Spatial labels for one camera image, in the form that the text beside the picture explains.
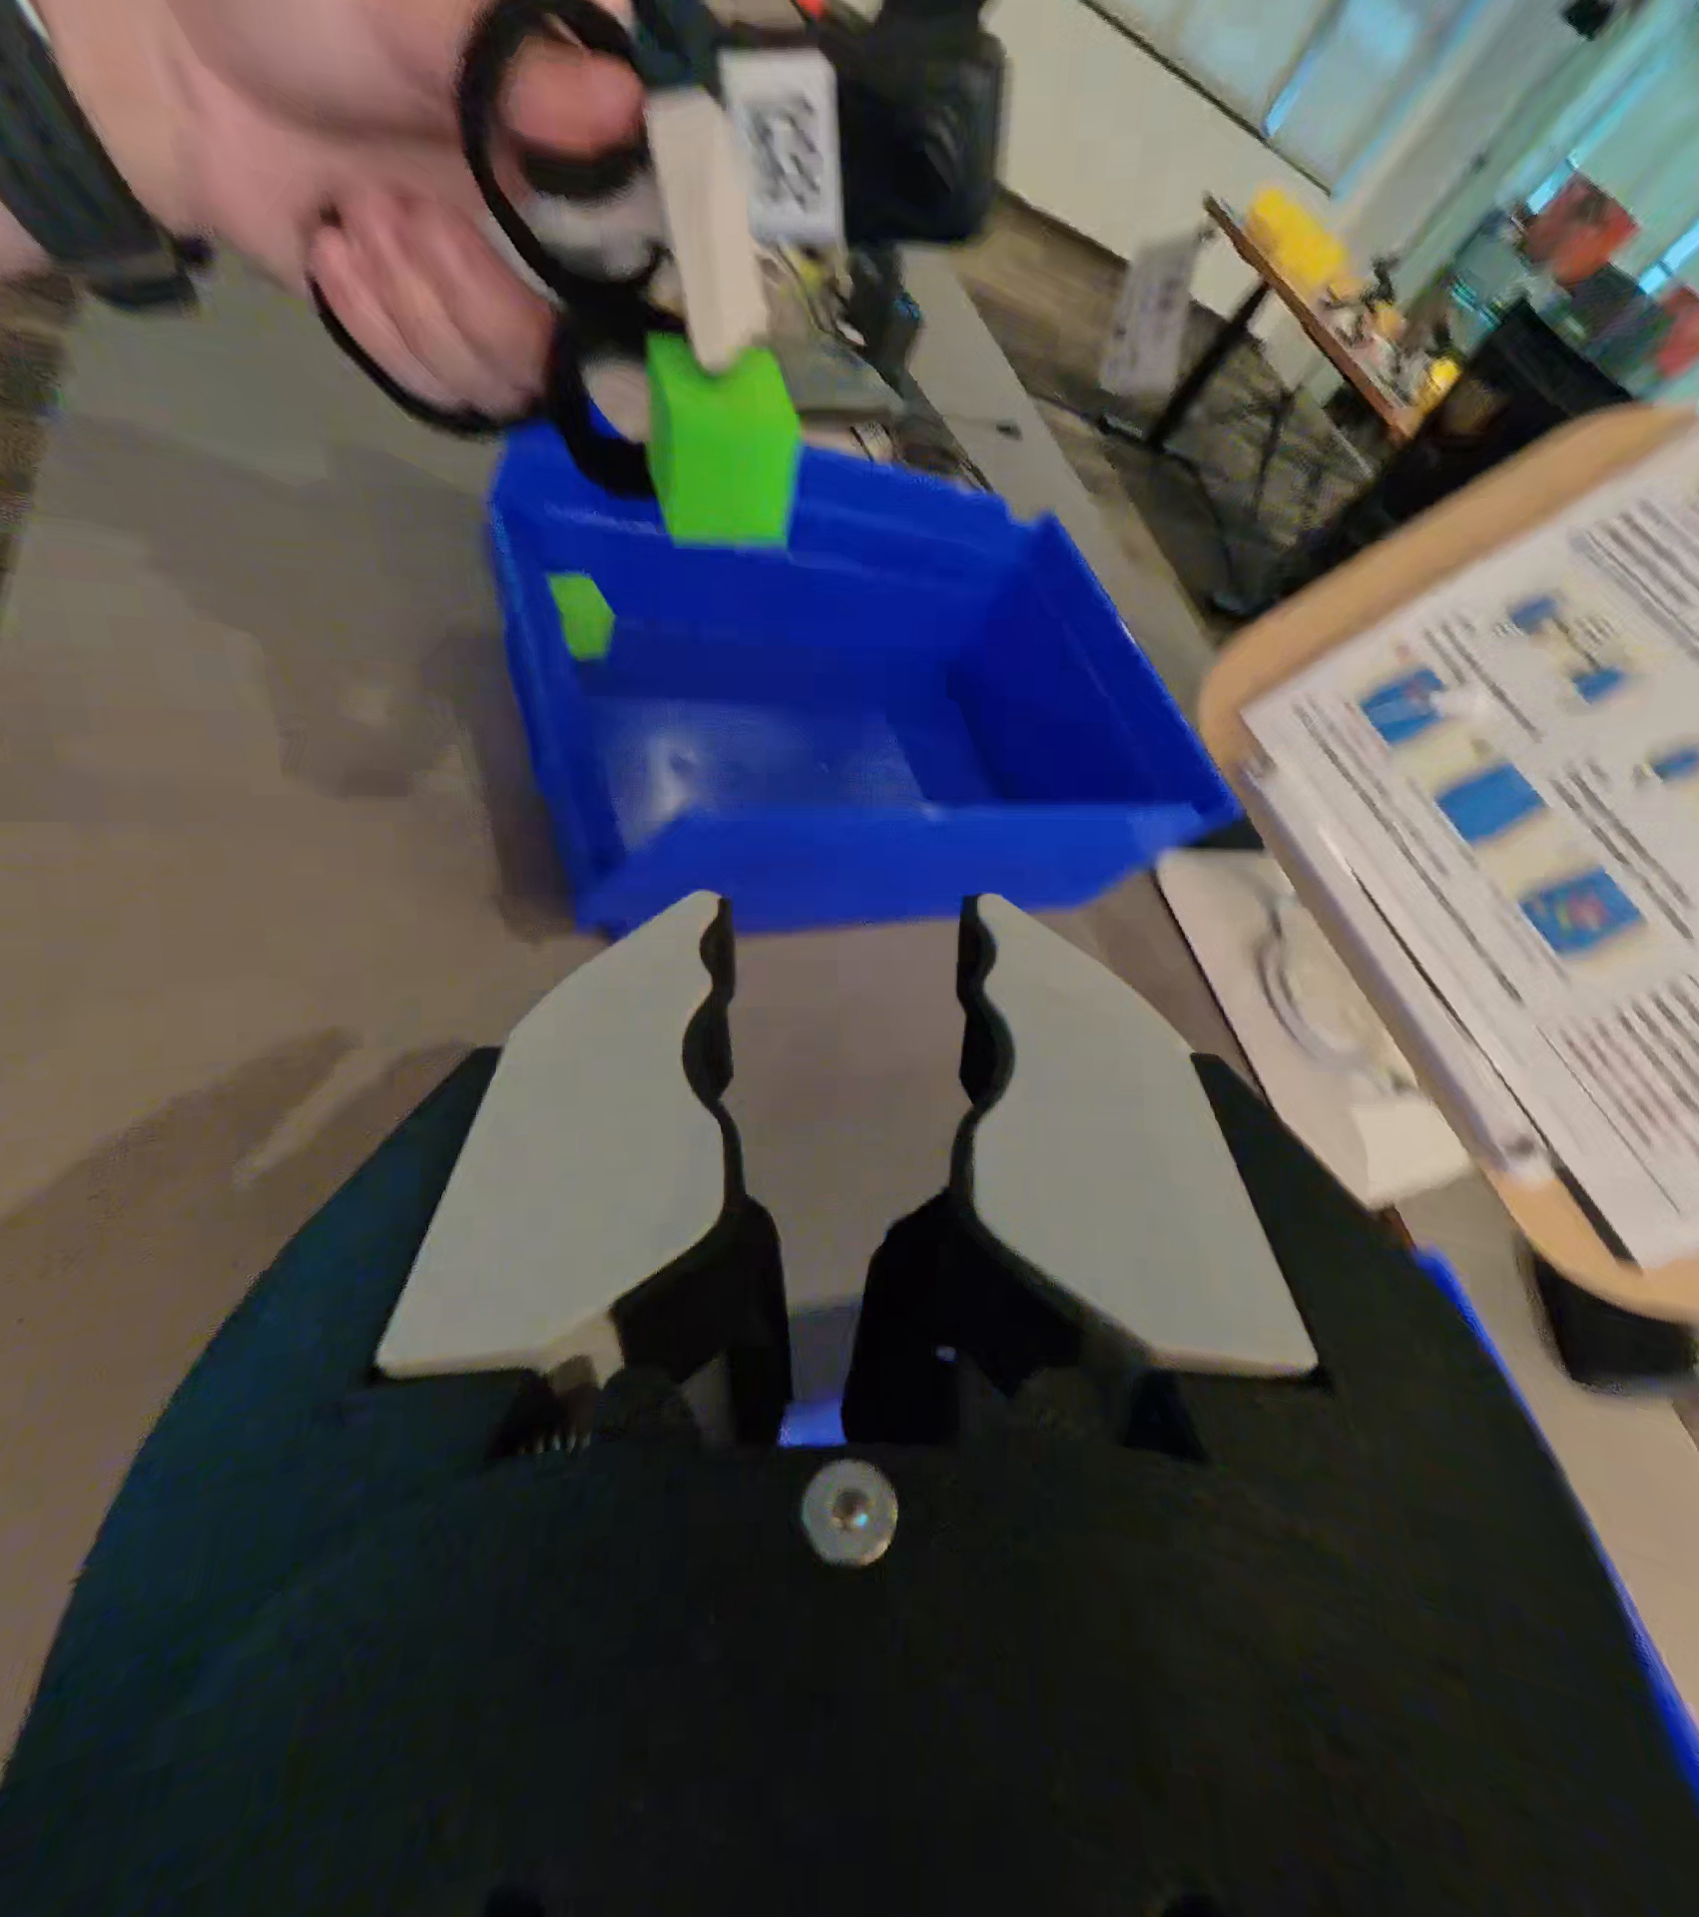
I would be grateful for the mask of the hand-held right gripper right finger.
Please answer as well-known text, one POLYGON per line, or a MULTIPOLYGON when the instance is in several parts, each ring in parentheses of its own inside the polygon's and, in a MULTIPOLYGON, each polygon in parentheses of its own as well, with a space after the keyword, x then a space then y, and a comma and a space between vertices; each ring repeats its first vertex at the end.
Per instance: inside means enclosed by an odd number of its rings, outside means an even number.
POLYGON ((985 1243, 1163 1369, 1306 1377, 1318 1351, 1199 1052, 1145 994, 1007 896, 959 926, 951 1189, 985 1243))

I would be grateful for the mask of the laminated picture sheet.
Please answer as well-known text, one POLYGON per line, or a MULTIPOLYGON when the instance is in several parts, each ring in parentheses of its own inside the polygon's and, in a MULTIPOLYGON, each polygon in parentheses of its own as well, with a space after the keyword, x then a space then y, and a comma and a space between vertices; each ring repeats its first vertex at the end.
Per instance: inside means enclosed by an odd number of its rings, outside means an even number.
POLYGON ((1199 223, 1149 241, 1131 257, 1097 373, 1103 395, 1153 399, 1177 385, 1207 237, 1209 227, 1199 223))

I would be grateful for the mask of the white document stand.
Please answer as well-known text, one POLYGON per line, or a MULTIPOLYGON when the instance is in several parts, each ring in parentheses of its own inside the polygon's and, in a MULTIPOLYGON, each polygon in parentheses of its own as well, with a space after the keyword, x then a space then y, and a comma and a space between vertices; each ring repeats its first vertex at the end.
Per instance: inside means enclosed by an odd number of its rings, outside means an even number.
POLYGON ((1364 1207, 1388 1209, 1472 1169, 1269 854, 1173 850, 1155 880, 1269 1105, 1364 1207))

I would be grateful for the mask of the black wrist watch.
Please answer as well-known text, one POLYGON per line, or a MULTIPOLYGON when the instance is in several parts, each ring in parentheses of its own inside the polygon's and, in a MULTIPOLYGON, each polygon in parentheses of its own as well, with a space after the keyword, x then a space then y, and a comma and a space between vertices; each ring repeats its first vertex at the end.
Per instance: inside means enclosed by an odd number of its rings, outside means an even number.
POLYGON ((39 3, 0 1, 0 205, 49 263, 123 313, 188 313, 212 249, 141 201, 73 91, 39 3))

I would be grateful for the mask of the wooden table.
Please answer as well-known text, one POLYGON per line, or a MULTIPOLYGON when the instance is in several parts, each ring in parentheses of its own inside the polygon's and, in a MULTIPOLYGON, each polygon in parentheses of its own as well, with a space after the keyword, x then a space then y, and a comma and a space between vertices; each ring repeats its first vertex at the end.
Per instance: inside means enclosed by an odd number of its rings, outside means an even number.
POLYGON ((1151 454, 1167 452, 1171 440, 1187 427, 1199 401, 1219 377, 1229 359, 1247 345, 1253 325, 1269 301, 1277 301, 1302 331, 1316 353, 1356 393, 1366 413, 1378 423, 1394 448, 1410 444, 1436 407, 1432 399, 1406 397, 1390 381, 1380 359, 1380 347, 1358 345, 1342 331, 1326 293, 1306 293, 1277 255, 1251 235, 1245 221, 1213 193, 1203 197, 1203 215, 1209 231, 1221 237, 1241 263, 1253 273, 1251 291, 1221 321, 1215 335, 1201 347, 1193 367, 1185 371, 1143 431, 1141 444, 1151 454))

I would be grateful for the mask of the small black box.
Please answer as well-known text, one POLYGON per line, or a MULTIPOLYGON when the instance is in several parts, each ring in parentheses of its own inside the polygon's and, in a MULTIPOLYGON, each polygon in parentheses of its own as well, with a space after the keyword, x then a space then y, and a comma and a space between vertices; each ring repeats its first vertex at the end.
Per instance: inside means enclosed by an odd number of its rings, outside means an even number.
POLYGON ((1530 1255, 1528 1271, 1556 1359, 1574 1383, 1646 1395, 1696 1381, 1699 1351, 1688 1323, 1616 1305, 1540 1255, 1530 1255))

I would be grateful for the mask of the red storage bins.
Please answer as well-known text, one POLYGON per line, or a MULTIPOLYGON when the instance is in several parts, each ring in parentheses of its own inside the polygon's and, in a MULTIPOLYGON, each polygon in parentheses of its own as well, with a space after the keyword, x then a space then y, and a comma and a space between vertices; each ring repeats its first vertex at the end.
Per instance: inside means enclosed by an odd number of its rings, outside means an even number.
POLYGON ((1522 299, 1568 347, 1628 391, 1658 391, 1699 369, 1699 291, 1664 267, 1630 267, 1638 219, 1570 171, 1518 211, 1522 299))

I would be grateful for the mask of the blue plastic bin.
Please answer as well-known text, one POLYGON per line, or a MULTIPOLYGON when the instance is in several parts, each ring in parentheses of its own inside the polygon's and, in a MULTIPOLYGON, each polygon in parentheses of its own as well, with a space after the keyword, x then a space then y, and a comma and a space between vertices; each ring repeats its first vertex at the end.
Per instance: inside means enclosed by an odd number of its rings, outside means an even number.
POLYGON ((1699 1465, 1676 1461, 1676 1413, 1648 1405, 1568 1415, 1570 1385, 1546 1353, 1532 1281, 1472 1277, 1432 1243, 1412 1255, 1450 1295, 1568 1479, 1699 1792, 1699 1465))
POLYGON ((680 898, 741 932, 1075 908, 1241 802, 1051 512, 813 448, 785 546, 678 544, 546 425, 490 494, 502 650, 580 928, 680 898), (570 654, 584 570, 612 650, 570 654))

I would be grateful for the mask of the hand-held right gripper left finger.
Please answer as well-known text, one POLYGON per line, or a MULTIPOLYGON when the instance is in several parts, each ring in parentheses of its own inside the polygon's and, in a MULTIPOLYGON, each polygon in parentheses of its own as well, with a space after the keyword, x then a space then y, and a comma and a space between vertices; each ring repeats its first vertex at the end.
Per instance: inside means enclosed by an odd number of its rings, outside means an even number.
POLYGON ((686 1050, 725 930, 723 900, 694 892, 514 1026, 376 1349, 384 1377, 624 1367, 614 1305, 725 1205, 721 1119, 686 1050))

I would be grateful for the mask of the yellow storage bin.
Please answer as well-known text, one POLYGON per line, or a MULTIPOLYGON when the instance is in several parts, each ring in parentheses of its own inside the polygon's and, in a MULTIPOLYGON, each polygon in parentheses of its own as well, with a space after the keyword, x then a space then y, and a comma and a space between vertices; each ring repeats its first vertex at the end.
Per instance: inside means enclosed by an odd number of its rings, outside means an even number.
POLYGON ((1281 185, 1267 185, 1253 197, 1243 231, 1302 301, 1316 303, 1350 283, 1350 251, 1342 235, 1281 185))

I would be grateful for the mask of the person's left hand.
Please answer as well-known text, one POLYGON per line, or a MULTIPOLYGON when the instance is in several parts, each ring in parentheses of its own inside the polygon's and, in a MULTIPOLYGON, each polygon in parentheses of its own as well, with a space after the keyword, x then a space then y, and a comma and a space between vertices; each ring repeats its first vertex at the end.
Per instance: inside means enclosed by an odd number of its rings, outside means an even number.
POLYGON ((458 89, 478 1, 59 1, 71 89, 145 209, 310 297, 432 415, 542 397, 550 299, 500 251, 458 89))

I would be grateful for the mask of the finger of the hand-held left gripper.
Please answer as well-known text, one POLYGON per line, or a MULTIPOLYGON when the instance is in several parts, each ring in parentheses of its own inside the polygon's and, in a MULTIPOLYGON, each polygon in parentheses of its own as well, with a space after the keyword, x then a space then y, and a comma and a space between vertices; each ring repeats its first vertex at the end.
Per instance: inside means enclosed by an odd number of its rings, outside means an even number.
POLYGON ((727 375, 767 345, 769 299, 743 145, 698 85, 646 95, 646 139, 698 367, 727 375))

